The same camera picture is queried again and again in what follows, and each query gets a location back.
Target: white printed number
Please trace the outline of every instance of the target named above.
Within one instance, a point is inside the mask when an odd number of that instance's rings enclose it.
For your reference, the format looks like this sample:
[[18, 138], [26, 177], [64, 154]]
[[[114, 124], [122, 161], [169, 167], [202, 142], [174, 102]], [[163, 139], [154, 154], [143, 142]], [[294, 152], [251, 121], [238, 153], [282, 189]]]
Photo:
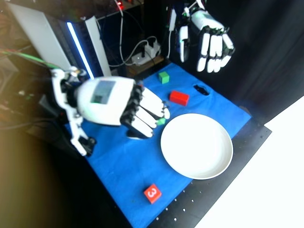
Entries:
[[148, 196], [150, 198], [153, 198], [156, 193], [157, 193], [157, 190], [155, 188], [152, 188], [151, 191], [148, 191]]

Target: toy block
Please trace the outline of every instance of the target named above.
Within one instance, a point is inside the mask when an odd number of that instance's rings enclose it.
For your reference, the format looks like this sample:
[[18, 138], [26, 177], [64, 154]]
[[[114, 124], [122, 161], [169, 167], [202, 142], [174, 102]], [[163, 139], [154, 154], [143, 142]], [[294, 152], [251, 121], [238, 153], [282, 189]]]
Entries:
[[169, 100], [174, 103], [178, 103], [180, 105], [186, 106], [189, 101], [189, 95], [177, 91], [172, 91]]
[[155, 184], [151, 185], [147, 188], [146, 191], [143, 192], [147, 199], [153, 204], [158, 198], [162, 195], [161, 191], [158, 190]]
[[160, 80], [160, 82], [161, 82], [162, 84], [165, 84], [165, 83], [168, 83], [168, 82], [169, 82], [170, 76], [167, 74], [166, 71], [164, 71], [164, 72], [160, 72], [160, 73], [158, 74], [158, 79]]
[[157, 121], [157, 126], [161, 126], [161, 125], [164, 125], [166, 123], [166, 119], [165, 118], [161, 118]]

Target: blue tablecloth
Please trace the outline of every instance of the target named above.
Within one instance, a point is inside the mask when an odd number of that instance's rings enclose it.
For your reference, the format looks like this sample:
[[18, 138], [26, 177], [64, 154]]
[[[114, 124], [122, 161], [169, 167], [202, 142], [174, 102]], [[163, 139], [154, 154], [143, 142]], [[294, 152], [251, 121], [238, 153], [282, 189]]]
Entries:
[[[165, 101], [172, 90], [190, 95], [186, 107], [171, 103], [171, 119], [186, 113], [204, 114], [223, 125], [231, 138], [250, 119], [243, 110], [179, 66], [170, 64], [161, 71], [170, 75], [169, 83], [162, 85], [158, 74], [154, 74], [144, 80], [144, 85]], [[196, 91], [193, 88], [196, 84], [205, 86], [210, 95]], [[128, 139], [124, 126], [83, 124], [87, 135], [97, 139], [93, 155], [87, 160], [135, 228], [148, 226], [191, 182], [173, 170], [162, 155], [160, 139], [164, 127], [158, 127], [151, 139], [139, 141]], [[153, 183], [162, 196], [151, 205], [143, 191]]]

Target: green block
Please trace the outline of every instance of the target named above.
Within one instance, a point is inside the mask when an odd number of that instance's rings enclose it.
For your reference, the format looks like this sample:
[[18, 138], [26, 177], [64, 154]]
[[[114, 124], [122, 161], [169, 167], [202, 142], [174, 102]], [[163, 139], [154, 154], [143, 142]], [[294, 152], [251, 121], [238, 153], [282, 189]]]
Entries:
[[166, 119], [165, 118], [161, 118], [157, 121], [157, 126], [160, 126], [160, 125], [164, 125], [166, 123]]
[[164, 72], [160, 72], [160, 73], [158, 74], [158, 79], [160, 80], [160, 82], [161, 82], [162, 84], [165, 84], [165, 83], [168, 83], [168, 82], [169, 82], [170, 76], [167, 74], [166, 71], [164, 71]]

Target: robotic hand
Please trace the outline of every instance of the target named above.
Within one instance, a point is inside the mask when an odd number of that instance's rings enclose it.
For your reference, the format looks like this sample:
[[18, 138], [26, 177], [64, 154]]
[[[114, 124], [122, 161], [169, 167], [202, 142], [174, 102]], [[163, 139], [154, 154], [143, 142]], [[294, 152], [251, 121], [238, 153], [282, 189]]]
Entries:
[[81, 127], [84, 118], [97, 124], [123, 124], [130, 129], [128, 137], [143, 139], [153, 136], [158, 119], [170, 117], [166, 104], [133, 79], [109, 76], [80, 83], [83, 72], [76, 67], [51, 73], [55, 100], [69, 120], [71, 143], [83, 156], [90, 155], [96, 143]]
[[191, 25], [200, 35], [197, 71], [201, 72], [207, 66], [208, 73], [217, 73], [228, 63], [235, 49], [227, 35], [228, 29], [205, 10], [201, 0], [196, 0], [196, 3], [199, 7], [191, 9], [186, 7], [182, 15], [179, 29], [180, 60], [183, 63], [189, 56], [189, 25]]

